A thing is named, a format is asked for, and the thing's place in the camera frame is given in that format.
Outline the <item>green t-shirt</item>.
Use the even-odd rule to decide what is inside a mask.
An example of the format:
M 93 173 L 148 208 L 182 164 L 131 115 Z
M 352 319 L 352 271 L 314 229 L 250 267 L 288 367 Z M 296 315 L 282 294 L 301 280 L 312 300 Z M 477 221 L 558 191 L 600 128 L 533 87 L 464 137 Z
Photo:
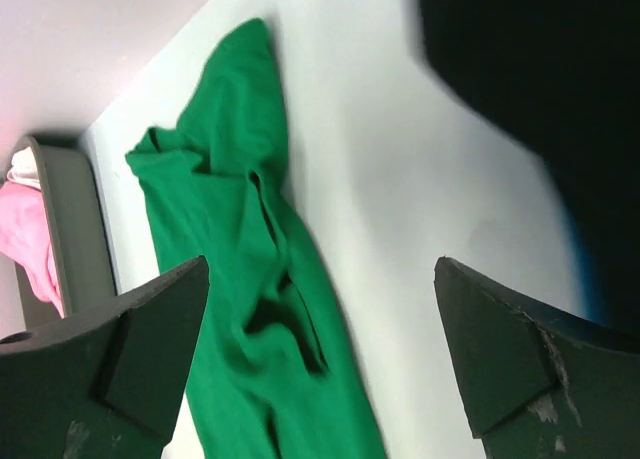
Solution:
M 283 195 L 284 98 L 267 25 L 208 59 L 176 126 L 127 154 L 158 267 L 195 256 L 209 294 L 186 396 L 208 458 L 382 458 L 343 315 Z

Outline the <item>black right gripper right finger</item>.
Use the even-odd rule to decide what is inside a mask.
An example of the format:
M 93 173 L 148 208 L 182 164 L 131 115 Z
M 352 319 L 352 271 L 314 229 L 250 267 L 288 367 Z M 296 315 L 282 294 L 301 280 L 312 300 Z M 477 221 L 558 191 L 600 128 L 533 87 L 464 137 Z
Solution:
M 636 458 L 639 340 L 453 258 L 435 292 L 471 434 L 489 458 Z

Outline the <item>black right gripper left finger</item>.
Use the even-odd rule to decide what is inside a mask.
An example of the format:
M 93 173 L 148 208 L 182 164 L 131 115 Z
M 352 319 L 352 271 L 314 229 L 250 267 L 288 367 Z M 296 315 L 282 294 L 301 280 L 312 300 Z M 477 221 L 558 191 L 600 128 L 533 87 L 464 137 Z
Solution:
M 176 428 L 208 289 L 199 256 L 2 339 L 2 457 L 160 457 Z

